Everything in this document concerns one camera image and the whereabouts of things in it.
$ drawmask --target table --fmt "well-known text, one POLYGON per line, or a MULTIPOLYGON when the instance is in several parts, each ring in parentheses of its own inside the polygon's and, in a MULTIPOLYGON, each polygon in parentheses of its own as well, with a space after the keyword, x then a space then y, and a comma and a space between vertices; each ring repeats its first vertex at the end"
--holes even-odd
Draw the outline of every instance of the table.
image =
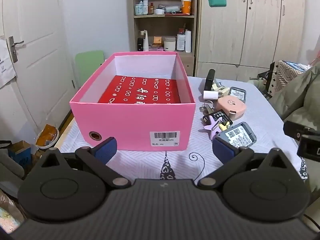
MULTIPOLYGON (((190 87, 196 102, 190 140, 185 151, 172 152, 136 152, 118 150, 107 166, 122 176, 134 181, 136 178, 159 179, 169 164, 170 171, 177 179, 193 179, 195 183, 209 173, 222 166, 222 163, 212 152, 212 143, 207 130, 203 129, 201 118, 203 114, 199 107, 203 104, 202 92, 205 79, 188 77, 190 87)), ((297 144, 283 132, 283 121, 274 111, 269 102, 250 83, 231 80, 218 80, 227 87, 238 87, 247 91, 247 110, 234 124, 247 122, 255 135, 257 142, 252 148, 255 152, 268 153, 273 147, 283 150, 295 169, 300 173, 303 162, 297 156, 297 144)), ((73 119, 61 135, 56 147, 61 152, 74 152, 82 146, 89 146, 84 141, 81 132, 73 119)))

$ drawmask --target red paper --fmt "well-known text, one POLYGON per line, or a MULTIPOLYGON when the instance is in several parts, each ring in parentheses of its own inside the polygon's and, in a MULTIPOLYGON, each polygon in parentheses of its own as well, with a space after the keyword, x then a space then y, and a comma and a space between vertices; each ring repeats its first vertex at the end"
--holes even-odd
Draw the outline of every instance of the red paper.
POLYGON ((177 104, 180 98, 174 79, 115 76, 98 103, 177 104))

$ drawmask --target brown bottle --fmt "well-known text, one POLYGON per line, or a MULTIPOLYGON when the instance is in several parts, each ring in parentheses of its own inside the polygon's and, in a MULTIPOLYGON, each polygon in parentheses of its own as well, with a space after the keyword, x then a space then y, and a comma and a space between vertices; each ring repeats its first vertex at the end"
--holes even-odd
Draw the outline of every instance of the brown bottle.
POLYGON ((148 14, 153 14, 153 11, 155 9, 155 7, 153 6, 153 3, 150 3, 150 6, 148 9, 149 9, 148 14))

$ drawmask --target cardboard box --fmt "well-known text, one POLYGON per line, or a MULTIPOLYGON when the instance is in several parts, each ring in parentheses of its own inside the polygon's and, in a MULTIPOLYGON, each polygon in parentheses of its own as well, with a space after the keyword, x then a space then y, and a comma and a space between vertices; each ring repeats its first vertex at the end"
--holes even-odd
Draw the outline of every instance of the cardboard box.
POLYGON ((23 168, 32 163, 31 145, 25 141, 20 141, 13 144, 8 149, 8 155, 23 168))
POLYGON ((185 150, 196 108, 179 55, 167 51, 113 54, 76 93, 70 106, 89 144, 96 146, 115 137, 119 150, 131 151, 185 150), (115 75, 175 79, 181 103, 97 103, 115 75), (172 142, 156 138, 156 134, 164 132, 177 133, 173 146, 172 142))

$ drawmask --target paper on door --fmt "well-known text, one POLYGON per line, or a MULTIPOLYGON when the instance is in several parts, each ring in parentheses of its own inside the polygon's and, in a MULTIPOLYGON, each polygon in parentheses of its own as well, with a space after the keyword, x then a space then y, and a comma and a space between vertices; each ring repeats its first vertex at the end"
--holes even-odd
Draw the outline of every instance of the paper on door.
POLYGON ((10 58, 7 42, 0 38, 0 88, 16 76, 10 58))

